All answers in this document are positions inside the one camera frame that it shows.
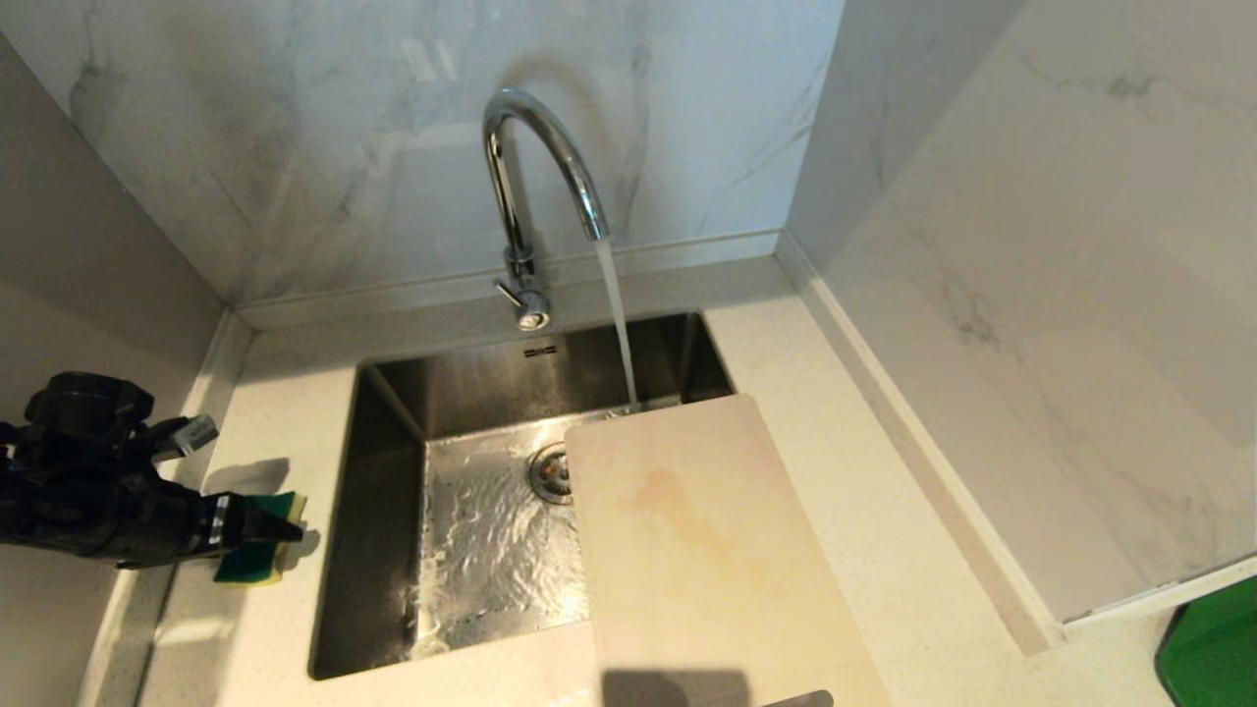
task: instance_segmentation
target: gooseneck spout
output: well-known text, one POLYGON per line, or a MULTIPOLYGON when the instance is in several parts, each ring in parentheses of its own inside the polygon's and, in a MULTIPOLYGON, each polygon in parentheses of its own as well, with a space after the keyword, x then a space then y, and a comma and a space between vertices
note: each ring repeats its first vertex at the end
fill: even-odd
POLYGON ((586 169, 581 152, 558 117, 525 91, 518 88, 498 91, 484 109, 481 125, 489 176, 493 179, 493 190, 498 198, 502 225, 507 230, 505 260, 510 284, 499 282, 498 288, 515 304, 519 327, 533 331, 549 322, 549 302, 534 287, 537 267, 533 263, 533 247, 519 225, 515 199, 510 191, 510 177, 507 175, 507 156, 502 137, 508 118, 515 118, 528 126, 554 157, 563 174, 563 181, 572 192, 585 237, 590 240, 602 240, 611 231, 598 192, 593 189, 590 170, 586 169))

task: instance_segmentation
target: marble backsplash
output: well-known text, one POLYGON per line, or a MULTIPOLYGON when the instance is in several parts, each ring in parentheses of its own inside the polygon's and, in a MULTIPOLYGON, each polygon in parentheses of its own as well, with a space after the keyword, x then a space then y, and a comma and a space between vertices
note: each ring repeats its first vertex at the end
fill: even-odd
MULTIPOLYGON (((480 147, 522 86, 574 135, 623 244, 779 228, 838 0, 11 0, 9 38, 229 302, 500 264, 480 147)), ((519 151, 539 250, 583 253, 519 151)))
POLYGON ((1254 24, 842 19, 787 228, 1062 619, 1257 551, 1254 24))

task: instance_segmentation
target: stainless steel sink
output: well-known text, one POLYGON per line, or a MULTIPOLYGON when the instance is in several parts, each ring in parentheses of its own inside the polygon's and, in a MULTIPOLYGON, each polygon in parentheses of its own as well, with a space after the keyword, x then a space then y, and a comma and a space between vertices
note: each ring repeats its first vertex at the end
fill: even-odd
MULTIPOLYGON (((699 315, 630 322, 628 338, 644 408, 733 392, 699 315)), ((559 443, 627 404, 612 326, 365 365, 310 676, 585 619, 559 443)))

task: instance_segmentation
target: running water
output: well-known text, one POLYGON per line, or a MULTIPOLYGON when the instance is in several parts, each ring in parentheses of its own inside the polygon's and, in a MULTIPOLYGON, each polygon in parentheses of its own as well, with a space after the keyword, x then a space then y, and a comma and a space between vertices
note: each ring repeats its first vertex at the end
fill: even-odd
POLYGON ((620 357, 625 362, 625 381, 628 384, 628 409, 637 409, 637 381, 632 375, 632 356, 628 353, 628 330, 625 327, 625 306, 620 301, 620 278, 616 277, 616 263, 611 259, 611 242, 595 240, 598 252, 598 264, 602 265, 602 279, 607 281, 607 297, 611 299, 611 313, 616 318, 616 333, 620 335, 620 357))

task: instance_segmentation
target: white countertop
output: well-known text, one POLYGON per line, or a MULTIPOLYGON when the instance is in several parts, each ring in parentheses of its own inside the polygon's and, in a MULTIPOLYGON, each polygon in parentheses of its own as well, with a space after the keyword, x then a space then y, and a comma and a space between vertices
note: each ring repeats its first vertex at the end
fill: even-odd
MULTIPOLYGON (((630 316, 701 309, 755 398, 895 704, 1169 706, 1153 672, 1168 616, 1024 658, 776 260, 625 278, 630 316)), ((551 292, 556 326, 610 318, 601 283, 551 292)), ((596 704, 590 623, 316 682, 309 648, 356 366, 517 336, 500 298, 259 335, 210 463, 287 468, 313 552, 273 586, 180 567, 141 704, 596 704)))

